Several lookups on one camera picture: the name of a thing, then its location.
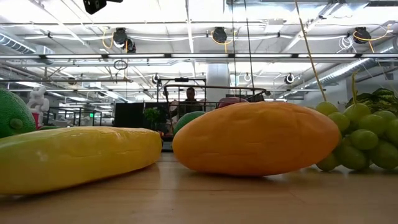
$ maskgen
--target person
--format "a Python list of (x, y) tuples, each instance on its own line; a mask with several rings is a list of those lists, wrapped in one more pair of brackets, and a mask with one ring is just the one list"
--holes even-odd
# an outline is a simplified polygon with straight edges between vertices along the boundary
[(195, 99), (195, 90), (192, 87), (187, 89), (187, 99), (180, 102), (179, 109), (172, 111), (172, 117), (176, 115), (183, 116), (186, 113), (191, 113), (194, 111), (203, 111), (202, 105)]

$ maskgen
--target red object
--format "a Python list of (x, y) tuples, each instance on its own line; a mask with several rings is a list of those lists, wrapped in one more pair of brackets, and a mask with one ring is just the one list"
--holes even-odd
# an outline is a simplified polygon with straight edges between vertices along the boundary
[(235, 103), (248, 103), (248, 101), (239, 97), (225, 97), (219, 100), (217, 108), (223, 108)]
[(33, 117), (35, 118), (35, 123), (36, 123), (36, 130), (39, 130), (39, 114), (38, 113), (32, 113)]

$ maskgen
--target green fruit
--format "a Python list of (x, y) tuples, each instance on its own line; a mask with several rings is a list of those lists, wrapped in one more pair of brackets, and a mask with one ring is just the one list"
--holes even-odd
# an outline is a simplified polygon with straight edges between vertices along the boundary
[(371, 114), (371, 110), (363, 103), (353, 104), (344, 111), (344, 115), (351, 121), (352, 127), (356, 127), (359, 120), (369, 114)]
[(0, 89), (0, 138), (36, 130), (35, 119), (24, 101)]
[(335, 151), (335, 155), (341, 165), (349, 169), (361, 170), (369, 164), (364, 153), (352, 146), (340, 146)]
[(333, 170), (336, 166), (339, 165), (340, 163), (337, 161), (336, 156), (333, 153), (317, 163), (317, 167), (326, 172)]
[(386, 137), (391, 143), (398, 146), (398, 119), (390, 121), (387, 124)]
[(397, 116), (391, 111), (377, 111), (374, 114), (384, 118), (387, 122), (397, 119)]
[(381, 136), (384, 134), (384, 131), (387, 128), (387, 123), (383, 117), (375, 114), (370, 114), (364, 116), (359, 120), (358, 128), (369, 130), (374, 134)]
[(39, 130), (43, 131), (43, 130), (58, 129), (58, 128), (62, 128), (62, 127), (58, 127), (58, 126), (42, 126), (41, 128), (39, 128)]
[(398, 166), (398, 149), (386, 141), (380, 141), (370, 152), (371, 160), (383, 169), (394, 169)]
[(335, 124), (337, 124), (338, 129), (343, 132), (349, 127), (349, 119), (340, 112), (334, 112), (328, 116)]
[(318, 104), (318, 106), (315, 109), (319, 113), (322, 113), (326, 116), (328, 116), (331, 113), (338, 112), (337, 107), (329, 102), (322, 102), (322, 103)]
[(177, 122), (177, 124), (174, 127), (174, 135), (180, 130), (182, 129), (182, 127), (184, 127), (185, 125), (187, 125), (189, 122), (193, 121), (194, 119), (196, 119), (199, 116), (204, 115), (205, 112), (202, 111), (195, 111), (192, 113), (187, 113), (184, 116), (182, 116), (179, 121)]
[(351, 146), (351, 141), (349, 140), (349, 137), (343, 138), (343, 140), (340, 143), (342, 146)]
[(354, 147), (360, 150), (372, 149), (379, 143), (378, 136), (365, 129), (359, 129), (351, 133), (349, 140), (351, 140)]

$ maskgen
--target grape bunch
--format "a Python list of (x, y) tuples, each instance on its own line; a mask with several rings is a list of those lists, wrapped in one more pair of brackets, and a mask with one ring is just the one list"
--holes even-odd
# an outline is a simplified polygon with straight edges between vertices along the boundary
[(344, 113), (329, 102), (316, 108), (328, 116), (341, 131), (339, 146), (317, 164), (323, 171), (339, 165), (364, 170), (371, 164), (391, 170), (398, 166), (398, 119), (390, 111), (371, 110), (362, 103), (348, 107)]

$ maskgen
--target wooden table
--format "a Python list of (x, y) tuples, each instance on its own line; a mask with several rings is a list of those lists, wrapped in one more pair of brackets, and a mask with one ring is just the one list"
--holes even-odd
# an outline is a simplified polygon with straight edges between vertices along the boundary
[(120, 177), (0, 196), (0, 223), (398, 223), (397, 174), (310, 167), (232, 178), (190, 171), (163, 153), (156, 165)]

